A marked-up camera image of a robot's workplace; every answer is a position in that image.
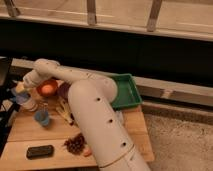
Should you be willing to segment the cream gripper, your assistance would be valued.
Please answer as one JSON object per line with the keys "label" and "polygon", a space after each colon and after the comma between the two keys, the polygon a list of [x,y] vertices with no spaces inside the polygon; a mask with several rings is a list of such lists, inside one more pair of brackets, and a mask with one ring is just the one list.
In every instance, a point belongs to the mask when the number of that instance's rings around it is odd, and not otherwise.
{"label": "cream gripper", "polygon": [[40,85],[41,82],[42,82],[42,77],[35,70],[32,70],[23,77],[23,82],[17,83],[15,87],[15,92],[17,94],[22,93],[25,91],[25,87],[33,88]]}

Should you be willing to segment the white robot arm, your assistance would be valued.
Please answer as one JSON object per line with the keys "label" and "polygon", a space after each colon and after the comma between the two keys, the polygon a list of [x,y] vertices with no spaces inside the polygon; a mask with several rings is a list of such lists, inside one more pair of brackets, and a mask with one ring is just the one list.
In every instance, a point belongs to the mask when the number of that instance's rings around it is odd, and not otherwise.
{"label": "white robot arm", "polygon": [[16,91],[28,91],[52,77],[70,84],[68,104],[100,171],[151,171],[111,106],[118,95],[112,78],[38,59]]}

